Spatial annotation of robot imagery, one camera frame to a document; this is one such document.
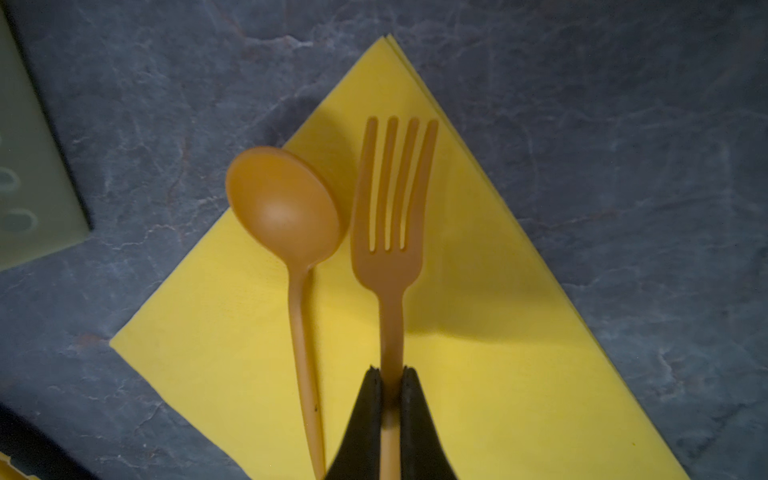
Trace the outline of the green perforated plastic basket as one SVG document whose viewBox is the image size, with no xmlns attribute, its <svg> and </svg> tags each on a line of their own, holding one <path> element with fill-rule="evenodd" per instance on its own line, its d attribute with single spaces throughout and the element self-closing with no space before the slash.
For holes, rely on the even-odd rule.
<svg viewBox="0 0 768 480">
<path fill-rule="evenodd" d="M 1 15 L 1 269 L 83 242 L 82 203 Z"/>
</svg>

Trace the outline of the orange wooden fork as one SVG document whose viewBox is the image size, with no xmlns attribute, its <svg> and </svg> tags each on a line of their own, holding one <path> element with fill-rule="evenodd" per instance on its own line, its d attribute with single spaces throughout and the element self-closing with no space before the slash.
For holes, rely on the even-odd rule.
<svg viewBox="0 0 768 480">
<path fill-rule="evenodd" d="M 409 121 L 397 173 L 393 172 L 398 118 L 388 120 L 383 156 L 375 167 L 378 119 L 364 134 L 351 222 L 352 266 L 358 281 L 379 304 L 382 417 L 380 479 L 401 477 L 400 392 L 404 372 L 405 291 L 423 263 L 425 209 L 439 121 L 430 120 L 417 160 L 419 120 Z"/>
</svg>

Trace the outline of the orange wooden spoon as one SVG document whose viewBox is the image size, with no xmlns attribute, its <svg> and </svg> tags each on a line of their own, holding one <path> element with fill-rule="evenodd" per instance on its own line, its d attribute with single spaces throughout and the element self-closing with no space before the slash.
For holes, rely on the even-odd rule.
<svg viewBox="0 0 768 480">
<path fill-rule="evenodd" d="M 289 323 L 304 430 L 314 476 L 323 479 L 320 395 L 303 307 L 312 269 L 341 243 L 339 208 L 315 169 L 290 152 L 270 146 L 251 148 L 232 161 L 226 195 L 248 234 L 287 267 Z"/>
</svg>

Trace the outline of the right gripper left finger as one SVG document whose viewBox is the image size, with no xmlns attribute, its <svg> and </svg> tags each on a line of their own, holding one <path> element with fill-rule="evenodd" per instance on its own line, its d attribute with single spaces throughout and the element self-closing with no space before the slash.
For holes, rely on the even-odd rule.
<svg viewBox="0 0 768 480">
<path fill-rule="evenodd" d="M 377 480 L 380 473 L 382 382 L 377 368 L 363 377 L 329 480 Z"/>
</svg>

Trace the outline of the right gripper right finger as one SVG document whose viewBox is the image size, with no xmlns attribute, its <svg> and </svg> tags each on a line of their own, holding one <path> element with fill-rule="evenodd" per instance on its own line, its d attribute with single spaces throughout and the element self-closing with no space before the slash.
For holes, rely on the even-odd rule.
<svg viewBox="0 0 768 480">
<path fill-rule="evenodd" d="M 400 400 L 401 478 L 457 480 L 414 368 L 404 369 Z"/>
</svg>

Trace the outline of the yellow paper napkin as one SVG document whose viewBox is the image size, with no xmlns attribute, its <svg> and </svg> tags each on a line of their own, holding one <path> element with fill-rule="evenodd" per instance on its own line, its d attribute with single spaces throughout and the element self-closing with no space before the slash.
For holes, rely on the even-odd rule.
<svg viewBox="0 0 768 480">
<path fill-rule="evenodd" d="M 285 147 L 348 209 L 371 116 L 439 123 L 423 269 L 404 301 L 405 362 L 457 476 L 684 478 L 392 36 L 360 57 Z M 110 345 L 249 477 L 312 477 L 286 268 L 231 213 Z"/>
</svg>

